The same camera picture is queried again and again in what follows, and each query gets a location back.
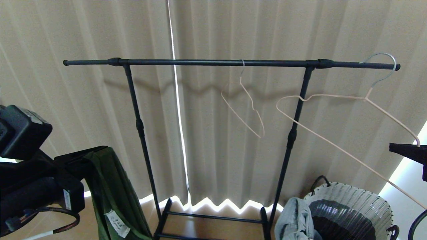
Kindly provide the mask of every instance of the white clothes hanger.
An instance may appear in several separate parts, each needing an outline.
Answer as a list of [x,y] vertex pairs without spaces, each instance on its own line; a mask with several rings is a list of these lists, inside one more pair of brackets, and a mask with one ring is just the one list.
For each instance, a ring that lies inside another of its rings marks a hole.
[[258,115],[258,119],[260,120],[260,122],[261,122],[261,126],[263,127],[263,134],[262,134],[262,136],[260,136],[258,133],[256,133],[247,123],[245,123],[245,121],[243,121],[243,119],[236,113],[236,111],[230,106],[230,104],[227,102],[227,100],[225,99],[225,97],[224,97],[224,95],[222,94],[223,93],[223,91],[224,91],[224,89],[228,86],[228,85],[230,85],[230,82],[228,82],[223,88],[222,88],[222,90],[221,90],[221,96],[222,96],[222,99],[224,99],[224,101],[225,101],[225,103],[227,104],[227,106],[234,112],[234,114],[240,119],[240,121],[242,121],[242,123],[243,124],[245,124],[246,125],[246,127],[248,127],[249,128],[249,130],[251,130],[257,137],[259,137],[259,138],[263,138],[264,136],[265,136],[265,129],[264,129],[264,123],[263,123],[263,120],[261,119],[261,116],[260,116],[260,113],[258,112],[258,110],[256,110],[255,108],[254,108],[254,101],[252,100],[252,97],[251,97],[251,95],[249,94],[249,92],[246,90],[246,88],[245,88],[245,86],[243,86],[243,84],[242,84],[242,75],[243,75],[243,72],[245,71],[245,61],[244,60],[242,60],[242,62],[243,62],[243,69],[242,69],[242,72],[240,73],[240,81],[239,81],[239,85],[240,86],[242,86],[242,88],[243,88],[243,90],[245,90],[245,92],[246,92],[246,94],[249,96],[249,99],[251,100],[251,105],[252,105],[252,110],[253,111],[255,111],[256,113],[257,113],[257,115]]
[[352,159],[354,159],[354,160],[356,160],[357,162],[359,162],[361,165],[363,165],[364,167],[366,167],[366,168],[368,168],[370,171],[372,171],[373,173],[375,173],[376,175],[378,175],[380,178],[382,178],[384,181],[386,181],[386,182],[388,182],[390,185],[392,185],[393,187],[395,187],[397,190],[399,190],[399,191],[401,191],[403,194],[405,194],[406,196],[408,196],[410,199],[412,199],[414,202],[416,202],[418,205],[420,205],[422,208],[424,208],[424,209],[427,209],[427,207],[424,205],[424,204],[422,204],[422,203],[420,203],[418,200],[416,200],[414,197],[412,197],[411,195],[409,195],[407,192],[405,192],[403,189],[401,189],[400,187],[398,187],[396,184],[394,184],[394,183],[392,183],[392,182],[390,182],[388,179],[386,179],[384,176],[382,176],[380,173],[378,173],[377,171],[375,171],[374,169],[372,169],[370,166],[368,166],[368,165],[366,165],[365,163],[363,163],[361,160],[359,160],[359,159],[357,159],[356,157],[354,157],[352,154],[350,154],[350,153],[348,153],[347,151],[345,151],[344,149],[342,149],[341,147],[339,147],[339,146],[337,146],[336,144],[334,144],[333,142],[331,142],[331,141],[329,141],[328,139],[326,139],[325,137],[323,137],[323,136],[321,136],[321,135],[319,135],[318,133],[316,133],[316,132],[314,132],[313,130],[311,130],[311,129],[309,129],[308,127],[306,127],[306,126],[304,126],[304,125],[302,125],[301,123],[299,123],[298,121],[296,121],[296,120],[294,120],[292,117],[290,117],[289,115],[287,115],[286,113],[284,113],[282,110],[280,110],[279,109],[279,102],[281,101],[281,100],[283,100],[283,99],[286,99],[286,98],[294,98],[294,97],[297,97],[297,98],[299,98],[301,101],[304,101],[304,102],[306,102],[306,101],[308,101],[308,100],[310,100],[312,97],[318,97],[318,96],[327,96],[327,97],[335,97],[335,98],[346,98],[346,99],[354,99],[354,100],[363,100],[363,101],[366,101],[366,102],[368,102],[368,103],[370,103],[372,106],[374,106],[376,109],[378,109],[378,110],[380,110],[382,113],[384,113],[385,115],[387,115],[389,118],[391,118],[393,121],[395,121],[397,124],[399,124],[400,126],[402,126],[405,130],[407,130],[414,138],[415,138],[415,140],[416,140],[416,142],[417,142],[417,146],[418,147],[420,147],[420,140],[418,139],[418,137],[417,137],[417,135],[414,133],[414,132],[412,132],[408,127],[406,127],[402,122],[400,122],[399,120],[397,120],[395,117],[393,117],[390,113],[388,113],[388,112],[386,112],[384,109],[382,109],[380,106],[378,106],[377,104],[375,104],[374,102],[372,102],[368,97],[369,97],[369,95],[371,94],[371,92],[372,92],[372,89],[374,88],[374,86],[379,82],[379,81],[382,81],[382,80],[384,80],[384,79],[386,79],[386,78],[388,78],[388,77],[390,77],[393,73],[394,73],[394,71],[395,71],[395,69],[396,69],[396,65],[397,65],[397,63],[396,63],[396,59],[391,55],[391,54],[388,54],[388,53],[376,53],[376,54],[374,54],[374,55],[372,55],[372,56],[370,56],[369,58],[367,58],[366,60],[364,60],[364,61],[362,61],[362,62],[360,62],[360,63],[364,63],[364,62],[366,62],[366,61],[368,61],[369,59],[371,59],[373,56],[376,56],[376,55],[387,55],[387,56],[389,56],[390,58],[392,58],[393,59],[393,62],[394,62],[394,67],[393,67],[393,70],[386,76],[386,77],[384,77],[384,78],[381,78],[380,80],[377,80],[377,81],[375,81],[373,84],[372,84],[372,86],[371,86],[371,88],[369,89],[369,91],[368,91],[368,93],[366,94],[366,96],[365,97],[354,97],[354,96],[343,96],[343,95],[334,95],[334,94],[314,94],[314,95],[311,95],[310,97],[308,97],[307,99],[303,99],[303,98],[301,98],[300,96],[298,96],[298,95],[293,95],[293,96],[286,96],[286,97],[282,97],[282,98],[280,98],[278,101],[277,101],[277,103],[276,103],[276,108],[277,108],[277,110],[279,111],[279,112],[281,112],[283,115],[285,115],[286,117],[288,117],[290,120],[292,120],[293,122],[295,122],[296,124],[298,124],[299,126],[301,126],[301,127],[303,127],[303,128],[305,128],[306,130],[308,130],[309,132],[311,132],[311,133],[313,133],[314,135],[316,135],[316,136],[318,136],[319,138],[321,138],[321,139],[323,139],[323,140],[325,140],[326,142],[328,142],[329,144],[331,144],[332,146],[334,146],[334,147],[336,147],[336,148],[338,148],[340,151],[342,151],[343,153],[345,153],[345,154],[347,154],[349,157],[351,157]]

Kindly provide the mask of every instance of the clothes rack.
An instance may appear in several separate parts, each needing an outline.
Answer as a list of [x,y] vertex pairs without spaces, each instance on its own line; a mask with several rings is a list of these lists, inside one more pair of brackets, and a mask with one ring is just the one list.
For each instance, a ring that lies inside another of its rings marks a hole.
[[[135,87],[132,79],[132,71],[131,65],[187,65],[187,66],[243,66],[242,60],[201,60],[201,59],[121,59],[121,58],[111,58],[105,60],[75,60],[68,61],[64,60],[63,64],[65,66],[69,65],[111,65],[117,67],[123,67],[126,73],[126,77],[128,80],[129,91],[132,98],[132,104],[135,111],[136,117],[136,127],[138,130],[139,138],[141,140],[141,145],[145,157],[145,163],[148,170],[149,180],[151,184],[151,189],[154,196],[155,207],[157,211],[157,216],[159,218],[159,223],[157,229],[154,233],[154,239],[158,240],[161,237],[164,238],[172,238],[172,239],[185,239],[185,240],[200,240],[202,238],[196,237],[186,237],[174,234],[165,234],[163,233],[163,228],[167,221],[168,215],[179,215],[179,216],[187,216],[187,217],[198,217],[198,218],[210,218],[210,219],[218,219],[218,220],[229,220],[229,221],[238,221],[238,222],[252,222],[262,224],[263,234],[265,240],[271,240],[270,230],[273,225],[273,220],[277,208],[277,204],[279,202],[280,193],[283,187],[283,181],[285,178],[285,173],[287,170],[287,166],[289,163],[290,154],[292,151],[293,144],[296,140],[297,136],[297,127],[296,123],[292,124],[292,128],[288,134],[288,142],[286,145],[286,152],[282,163],[282,168],[279,176],[279,180],[277,183],[276,195],[273,203],[272,212],[270,214],[270,218],[267,218],[267,214],[265,208],[262,207],[260,210],[261,220],[253,220],[253,219],[242,219],[242,218],[234,218],[234,217],[219,217],[219,216],[211,216],[211,215],[203,215],[203,214],[187,214],[187,213],[179,213],[170,210],[172,206],[172,200],[168,199],[166,206],[163,210],[163,213],[160,211],[159,202],[157,199],[157,192],[155,188],[153,173],[151,169],[147,144],[145,140],[144,134],[144,125],[140,117],[140,113],[138,110],[138,102],[135,93]],[[348,62],[348,61],[333,61],[329,59],[318,59],[318,60],[305,60],[305,61],[281,61],[281,60],[244,60],[244,64],[247,67],[304,67],[305,73],[303,77],[303,82],[300,90],[299,96],[301,98],[305,98],[305,94],[307,92],[308,83],[311,78],[311,73],[315,69],[323,69],[323,68],[332,68],[332,67],[349,67],[349,68],[368,68],[368,69],[388,69],[392,70],[393,64],[384,64],[384,63],[359,63],[359,62]],[[400,69],[400,64],[397,64],[396,71]],[[294,119],[299,121],[303,101],[298,100],[298,104],[296,106]]]

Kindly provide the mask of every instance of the black basket handle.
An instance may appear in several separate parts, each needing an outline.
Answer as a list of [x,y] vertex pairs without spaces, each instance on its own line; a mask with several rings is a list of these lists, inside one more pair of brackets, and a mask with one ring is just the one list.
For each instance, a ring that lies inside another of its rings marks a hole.
[[313,185],[311,185],[310,192],[311,192],[311,195],[312,195],[312,196],[314,195],[314,189],[316,188],[317,183],[318,183],[321,179],[324,179],[324,180],[325,180],[325,182],[326,182],[326,185],[327,185],[328,187],[330,187],[330,183],[329,183],[328,179],[327,179],[325,176],[321,175],[321,176],[319,176],[319,177],[314,181]]
[[397,225],[393,225],[387,229],[387,231],[393,232],[390,236],[390,240],[396,240],[399,235],[399,227]]

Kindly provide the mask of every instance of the dark green cloth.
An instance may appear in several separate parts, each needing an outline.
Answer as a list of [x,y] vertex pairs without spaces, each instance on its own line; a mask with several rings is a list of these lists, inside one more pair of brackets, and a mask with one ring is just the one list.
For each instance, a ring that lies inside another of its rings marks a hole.
[[112,148],[91,152],[84,158],[90,160],[96,170],[85,178],[92,194],[98,223],[99,239],[123,239],[105,215],[114,210],[130,228],[127,240],[152,239],[147,221],[125,170]]

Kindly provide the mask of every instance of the laundry basket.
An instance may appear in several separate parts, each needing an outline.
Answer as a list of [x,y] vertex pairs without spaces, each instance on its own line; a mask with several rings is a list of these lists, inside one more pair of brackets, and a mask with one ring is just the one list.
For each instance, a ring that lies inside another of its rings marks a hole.
[[[315,188],[321,179],[326,183]],[[399,234],[387,201],[364,189],[320,176],[304,200],[323,239],[395,240]]]

